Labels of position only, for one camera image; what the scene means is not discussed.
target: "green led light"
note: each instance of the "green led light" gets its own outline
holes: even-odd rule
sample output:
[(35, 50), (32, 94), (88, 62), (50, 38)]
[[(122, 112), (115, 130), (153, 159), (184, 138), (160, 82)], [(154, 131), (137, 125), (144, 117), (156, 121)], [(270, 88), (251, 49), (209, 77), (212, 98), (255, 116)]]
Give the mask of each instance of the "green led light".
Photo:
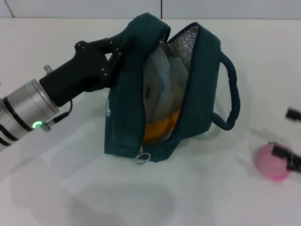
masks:
[(43, 124), (43, 123), (42, 123), (41, 121), (36, 121), (36, 122), (32, 125), (32, 127), (35, 129), (35, 128), (37, 128), (37, 127), (40, 127), (42, 124)]

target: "orange object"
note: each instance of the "orange object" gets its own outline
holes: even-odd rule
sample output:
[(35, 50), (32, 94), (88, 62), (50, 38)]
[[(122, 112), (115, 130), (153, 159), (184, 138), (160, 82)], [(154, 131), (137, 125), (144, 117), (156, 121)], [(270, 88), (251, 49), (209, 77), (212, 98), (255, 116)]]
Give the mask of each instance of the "orange object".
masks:
[(174, 114), (164, 120), (146, 124), (143, 145), (152, 144), (160, 139), (163, 135), (166, 135), (178, 121), (179, 113), (180, 110), (176, 111)]

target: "white table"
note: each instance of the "white table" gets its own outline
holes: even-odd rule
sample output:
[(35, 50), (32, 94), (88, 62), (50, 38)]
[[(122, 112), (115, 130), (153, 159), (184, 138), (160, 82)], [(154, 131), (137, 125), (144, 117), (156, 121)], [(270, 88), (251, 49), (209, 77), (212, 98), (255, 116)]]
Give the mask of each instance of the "white table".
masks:
[[(173, 36), (194, 20), (166, 20)], [(0, 97), (74, 55), (79, 40), (122, 31), (129, 20), (0, 19)], [(6, 149), (0, 163), (0, 224), (9, 226), (298, 225), (301, 182), (273, 183), (252, 165), (269, 140), (301, 153), (301, 21), (198, 20), (220, 38), (238, 73), (240, 117), (233, 130), (212, 126), (182, 141), (171, 158), (133, 167), (103, 153), (108, 91), (84, 93), (70, 117)], [(216, 106), (230, 112), (221, 67)]]

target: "teal insulated bag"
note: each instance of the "teal insulated bag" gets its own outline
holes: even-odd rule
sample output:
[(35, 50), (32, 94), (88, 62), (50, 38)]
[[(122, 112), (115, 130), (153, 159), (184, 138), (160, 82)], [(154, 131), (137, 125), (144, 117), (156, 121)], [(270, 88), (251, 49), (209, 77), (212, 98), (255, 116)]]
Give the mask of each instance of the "teal insulated bag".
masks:
[[(181, 140), (202, 134), (213, 122), (234, 127), (240, 110), (237, 76), (220, 40), (192, 23), (168, 40), (170, 27), (143, 14), (115, 36), (131, 40), (116, 86), (106, 104), (107, 154), (166, 160)], [(214, 113), (220, 63), (228, 71), (232, 110), (226, 121)]]

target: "robotic arm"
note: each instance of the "robotic arm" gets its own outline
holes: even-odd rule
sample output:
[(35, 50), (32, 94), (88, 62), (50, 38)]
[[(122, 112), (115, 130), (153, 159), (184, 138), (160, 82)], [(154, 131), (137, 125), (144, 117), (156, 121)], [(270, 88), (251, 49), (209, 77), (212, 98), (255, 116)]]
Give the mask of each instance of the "robotic arm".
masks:
[[(82, 92), (113, 87), (123, 55), (131, 47), (120, 35), (90, 43), (80, 41), (75, 44), (73, 59), (54, 71), (45, 66), (47, 75), (40, 82), (32, 80), (0, 99), (0, 151), (35, 128), (50, 131), (53, 124), (69, 115), (72, 99)], [(105, 56), (108, 53), (112, 53), (109, 60)], [(58, 107), (68, 102), (70, 111), (52, 119), (59, 113)]]

